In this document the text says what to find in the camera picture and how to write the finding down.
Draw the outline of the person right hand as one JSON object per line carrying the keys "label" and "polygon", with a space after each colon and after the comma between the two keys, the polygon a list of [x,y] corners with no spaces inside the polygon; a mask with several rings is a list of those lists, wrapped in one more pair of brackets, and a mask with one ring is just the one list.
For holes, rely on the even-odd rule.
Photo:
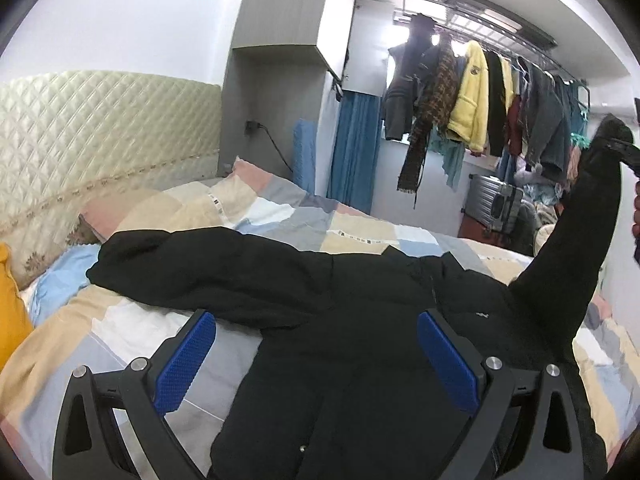
{"label": "person right hand", "polygon": [[634,236],[634,261],[640,264],[640,181],[634,188],[634,224],[632,225]]}

